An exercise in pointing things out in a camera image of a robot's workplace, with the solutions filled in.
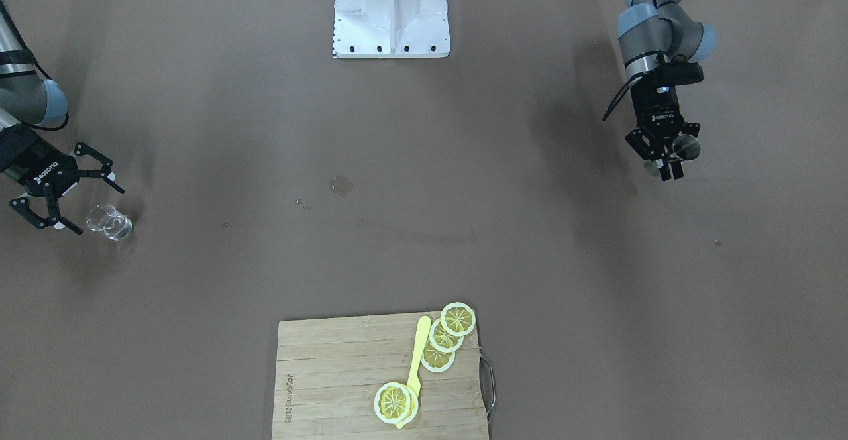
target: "wooden cutting board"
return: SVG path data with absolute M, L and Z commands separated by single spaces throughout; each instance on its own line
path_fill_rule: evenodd
M 422 315 L 439 318 L 435 312 L 281 322 L 272 439 L 488 440 L 476 328 L 451 368 L 419 368 L 414 421 L 398 430 L 374 415 L 380 386 L 406 383 Z

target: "transparent cup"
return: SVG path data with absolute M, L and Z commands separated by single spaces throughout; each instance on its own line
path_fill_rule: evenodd
M 114 241 L 122 240 L 133 231 L 133 222 L 108 203 L 91 208 L 85 217 L 85 224 L 91 231 L 100 232 Z

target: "lemon slice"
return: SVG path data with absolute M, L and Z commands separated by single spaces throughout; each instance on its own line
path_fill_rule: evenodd
M 442 309 L 442 323 L 451 335 L 466 335 L 474 329 L 474 309 L 464 302 L 451 302 Z
M 412 395 L 403 384 L 388 382 L 376 391 L 374 413 L 378 419 L 390 425 L 403 421 L 412 409 Z
M 412 399 L 412 408 L 409 409 L 408 415 L 403 417 L 400 422 L 397 422 L 397 424 L 395 424 L 395 427 L 397 428 L 405 427 L 406 424 L 415 419 L 415 416 L 418 416 L 418 395 L 415 395 L 415 392 L 412 392 L 412 389 L 409 388 L 409 386 L 403 385 L 403 389 L 406 389 L 406 392 L 408 392 L 409 394 L 409 398 Z
M 427 346 L 424 346 L 424 355 L 421 356 L 421 365 L 438 374 L 448 370 L 454 364 L 454 359 L 456 359 L 456 352 L 443 353 L 436 350 L 433 344 L 427 343 Z
M 462 345 L 462 335 L 451 335 L 445 331 L 445 325 L 441 319 L 437 320 L 430 327 L 430 344 L 442 353 L 451 353 L 456 351 Z

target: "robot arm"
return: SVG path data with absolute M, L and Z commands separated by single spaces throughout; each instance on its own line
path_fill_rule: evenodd
M 704 79 L 698 62 L 712 53 L 716 31 L 686 14 L 682 0 L 625 0 L 618 17 L 618 42 L 627 83 L 604 115 L 630 91 L 636 128 L 625 140 L 646 162 L 659 168 L 663 180 L 684 176 L 682 162 L 700 153 L 700 124 L 680 113 L 675 87 Z
M 56 150 L 37 130 L 60 130 L 68 123 L 68 102 L 54 80 L 40 67 L 32 51 L 15 27 L 0 0 L 0 172 L 24 186 L 24 195 L 12 199 L 9 207 L 37 229 L 68 227 L 77 235 L 82 229 L 62 216 L 58 199 L 76 186 L 81 178 L 103 178 L 119 193 L 112 161 L 79 142 L 70 154 Z M 46 78 L 41 80 L 36 72 Z M 99 170 L 81 170 L 80 156 L 100 162 Z M 43 198 L 48 215 L 37 215 L 30 198 Z

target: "cutting board handle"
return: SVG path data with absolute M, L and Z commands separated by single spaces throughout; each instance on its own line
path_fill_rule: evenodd
M 486 354 L 482 352 L 482 347 L 480 349 L 480 391 L 488 392 L 492 401 L 490 403 L 486 402 L 486 395 L 482 395 L 482 403 L 484 407 L 486 407 L 486 419 L 487 421 L 491 421 L 492 419 L 492 411 L 494 410 L 494 404 L 497 403 L 498 400 L 498 387 L 496 382 L 494 382 L 494 368 L 492 368 L 492 363 L 488 361 Z M 488 382 L 484 383 L 484 377 L 488 377 Z

